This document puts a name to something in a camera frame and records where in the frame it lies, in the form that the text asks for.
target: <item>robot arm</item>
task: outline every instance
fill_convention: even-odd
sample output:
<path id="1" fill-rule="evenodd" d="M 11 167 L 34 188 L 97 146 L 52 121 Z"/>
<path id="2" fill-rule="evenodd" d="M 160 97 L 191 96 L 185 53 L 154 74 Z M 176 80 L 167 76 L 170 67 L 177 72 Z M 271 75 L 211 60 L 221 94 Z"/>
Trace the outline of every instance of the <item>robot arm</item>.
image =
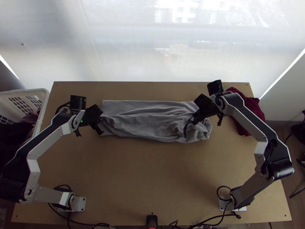
<path id="1" fill-rule="evenodd" d="M 0 178 L 1 198 L 21 204 L 48 202 L 65 211 L 85 209 L 86 199 L 76 197 L 69 187 L 50 189 L 40 186 L 40 169 L 37 162 L 37 159 L 64 135 L 75 132 L 79 136 L 79 127 L 91 125 L 95 128 L 100 122 L 102 111 L 96 105 L 85 109 L 85 101 L 85 97 L 71 96 L 71 114 L 56 114 L 50 126 L 19 148 L 13 159 L 3 168 Z"/>
<path id="2" fill-rule="evenodd" d="M 254 151 L 255 173 L 242 186 L 231 189 L 229 198 L 232 205 L 227 210 L 240 209 L 249 205 L 256 194 L 268 187 L 273 181 L 294 173 L 289 150 L 277 134 L 244 105 L 237 93 L 223 92 L 221 81 L 208 84 L 210 98 L 201 94 L 194 102 L 199 110 L 194 114 L 193 123 L 217 115 L 220 118 L 232 116 L 256 140 Z"/>

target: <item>wooden floor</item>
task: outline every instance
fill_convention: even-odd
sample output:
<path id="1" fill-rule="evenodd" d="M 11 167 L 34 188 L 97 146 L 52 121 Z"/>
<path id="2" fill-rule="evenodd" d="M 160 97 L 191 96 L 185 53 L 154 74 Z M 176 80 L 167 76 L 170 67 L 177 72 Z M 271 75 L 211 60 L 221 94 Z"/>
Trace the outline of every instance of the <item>wooden floor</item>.
<path id="1" fill-rule="evenodd" d="M 269 124 L 278 134 L 279 138 L 284 141 L 289 134 L 289 126 L 283 126 L 283 124 Z M 296 158 L 303 158 L 305 153 L 305 146 L 301 144 L 294 136 L 289 138 L 287 146 L 291 153 L 292 162 L 294 164 L 295 173 L 289 177 L 283 178 L 282 183 L 284 186 L 285 194 L 287 197 L 288 205 L 290 208 L 292 221 L 286 222 L 272 222 L 273 229 L 301 229 L 305 228 L 305 192 L 297 195 L 296 197 L 289 199 L 289 195 L 295 192 L 296 189 L 302 189 L 305 187 L 305 168 L 302 168 L 297 162 Z M 0 201 L 0 208 L 5 207 L 8 209 L 6 216 L 5 229 L 66 229 L 66 225 L 42 225 L 42 224 L 23 224 L 12 223 L 10 218 L 13 212 L 14 203 L 7 201 Z M 78 226 L 72 224 L 73 229 L 91 228 L 90 226 Z M 139 229 L 144 227 L 122 227 L 122 229 Z M 221 225 L 219 228 L 231 228 L 231 229 L 270 229 L 268 223 L 256 223 L 256 224 L 237 224 L 237 225 Z"/>

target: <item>window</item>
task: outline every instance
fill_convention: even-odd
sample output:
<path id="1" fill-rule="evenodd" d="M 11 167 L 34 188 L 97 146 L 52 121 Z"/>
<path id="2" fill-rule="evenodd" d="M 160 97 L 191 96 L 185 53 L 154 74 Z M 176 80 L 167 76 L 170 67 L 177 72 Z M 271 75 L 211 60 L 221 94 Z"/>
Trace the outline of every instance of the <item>window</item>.
<path id="1" fill-rule="evenodd" d="M 188 18 L 188 23 L 194 23 L 195 18 Z"/>
<path id="2" fill-rule="evenodd" d="M 182 18 L 176 18 L 176 22 L 182 22 Z"/>

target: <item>white wall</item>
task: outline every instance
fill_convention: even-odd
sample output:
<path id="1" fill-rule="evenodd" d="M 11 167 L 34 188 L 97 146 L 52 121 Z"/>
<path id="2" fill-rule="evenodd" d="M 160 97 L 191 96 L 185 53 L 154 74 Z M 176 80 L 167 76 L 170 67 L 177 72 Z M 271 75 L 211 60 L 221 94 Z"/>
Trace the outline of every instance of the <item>white wall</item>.
<path id="1" fill-rule="evenodd" d="M 305 55 L 262 97 L 266 120 L 302 121 L 305 110 Z"/>

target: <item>dark red cloth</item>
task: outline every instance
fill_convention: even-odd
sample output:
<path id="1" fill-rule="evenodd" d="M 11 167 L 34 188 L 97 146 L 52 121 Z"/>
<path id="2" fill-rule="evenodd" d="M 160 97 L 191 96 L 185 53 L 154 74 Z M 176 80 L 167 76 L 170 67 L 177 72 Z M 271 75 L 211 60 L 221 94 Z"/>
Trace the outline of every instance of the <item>dark red cloth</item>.
<path id="1" fill-rule="evenodd" d="M 245 106 L 252 111 L 257 117 L 259 117 L 262 121 L 266 122 L 265 120 L 265 114 L 262 112 L 259 106 L 259 99 L 258 98 L 250 98 L 246 97 L 242 92 L 237 90 L 235 87 L 230 87 L 226 90 L 226 92 L 232 92 L 232 93 L 238 93 L 242 99 L 245 101 Z M 237 128 L 237 132 L 239 135 L 245 135 L 250 136 L 251 134 L 246 131 L 245 128 L 243 128 L 234 118 L 233 118 L 234 124 Z"/>

